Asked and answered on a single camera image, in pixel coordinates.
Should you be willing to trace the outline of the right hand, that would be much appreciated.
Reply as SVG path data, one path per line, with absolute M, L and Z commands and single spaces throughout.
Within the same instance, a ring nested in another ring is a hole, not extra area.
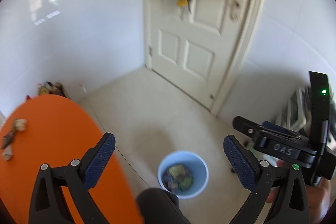
M 309 222 L 320 223 L 330 205 L 331 182 L 322 178 L 318 186 L 306 186 Z

